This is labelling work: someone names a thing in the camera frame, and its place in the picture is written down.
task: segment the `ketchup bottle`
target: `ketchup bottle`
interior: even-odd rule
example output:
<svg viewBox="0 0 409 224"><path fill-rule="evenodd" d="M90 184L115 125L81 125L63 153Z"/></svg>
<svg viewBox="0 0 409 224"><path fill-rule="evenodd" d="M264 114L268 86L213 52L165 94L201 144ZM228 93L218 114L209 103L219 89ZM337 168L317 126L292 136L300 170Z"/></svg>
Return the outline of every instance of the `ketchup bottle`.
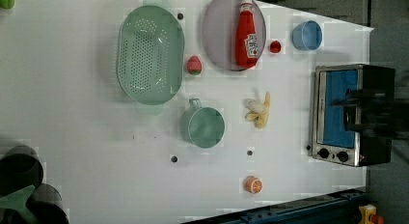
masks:
<svg viewBox="0 0 409 224"><path fill-rule="evenodd" d="M249 69L256 65L258 51L256 28L253 20L253 0L243 0L235 35L235 61L240 67Z"/></svg>

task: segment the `banana peel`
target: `banana peel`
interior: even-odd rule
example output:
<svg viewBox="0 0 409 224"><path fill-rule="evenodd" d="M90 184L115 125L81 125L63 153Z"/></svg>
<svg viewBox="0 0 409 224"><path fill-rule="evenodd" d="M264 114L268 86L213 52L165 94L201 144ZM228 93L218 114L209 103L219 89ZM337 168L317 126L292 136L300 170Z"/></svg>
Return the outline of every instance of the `banana peel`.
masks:
<svg viewBox="0 0 409 224"><path fill-rule="evenodd" d="M263 105L265 109L262 112L251 111L246 115L246 120L254 121L258 129L263 129L267 125L270 116L270 93L268 92L265 94Z"/></svg>

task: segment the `green colander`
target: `green colander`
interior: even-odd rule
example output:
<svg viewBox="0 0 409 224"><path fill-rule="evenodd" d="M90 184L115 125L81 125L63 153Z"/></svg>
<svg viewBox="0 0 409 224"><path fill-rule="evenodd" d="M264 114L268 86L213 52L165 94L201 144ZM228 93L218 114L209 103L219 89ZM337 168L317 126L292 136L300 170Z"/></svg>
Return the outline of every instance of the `green colander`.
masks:
<svg viewBox="0 0 409 224"><path fill-rule="evenodd" d="M129 14L119 39L117 76L123 90L145 105L175 96L183 78L184 34L167 10L145 5Z"/></svg>

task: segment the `green mug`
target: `green mug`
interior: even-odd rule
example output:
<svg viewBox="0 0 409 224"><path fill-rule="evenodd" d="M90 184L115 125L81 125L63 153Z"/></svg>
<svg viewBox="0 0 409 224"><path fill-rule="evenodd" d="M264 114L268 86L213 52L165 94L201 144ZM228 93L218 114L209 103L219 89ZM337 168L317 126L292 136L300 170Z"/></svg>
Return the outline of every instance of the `green mug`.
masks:
<svg viewBox="0 0 409 224"><path fill-rule="evenodd" d="M215 146L225 133L222 114L213 108L202 107L198 98L189 99L189 104L180 120L183 139L203 149Z"/></svg>

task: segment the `white table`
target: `white table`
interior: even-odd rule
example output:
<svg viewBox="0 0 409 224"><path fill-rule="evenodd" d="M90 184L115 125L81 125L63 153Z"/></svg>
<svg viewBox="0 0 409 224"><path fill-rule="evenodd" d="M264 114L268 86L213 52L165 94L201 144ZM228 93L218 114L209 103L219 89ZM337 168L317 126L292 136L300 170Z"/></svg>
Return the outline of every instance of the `white table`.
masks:
<svg viewBox="0 0 409 224"><path fill-rule="evenodd" d="M185 60L199 54L204 71L186 73L159 116L138 113L115 75L120 26L142 0L16 0L0 13L0 154L35 148L70 223L178 223L365 185L366 168L314 160L305 147L315 66L367 63L371 29L258 3L266 49L255 70L230 72L210 63L201 40L211 0L169 1L185 14ZM290 41L309 19L324 32L317 52ZM273 39L281 54L269 53ZM243 101L267 91L270 122L257 130ZM224 115L225 137L210 150L180 139L189 98ZM247 176L262 178L260 194L243 191Z"/></svg>

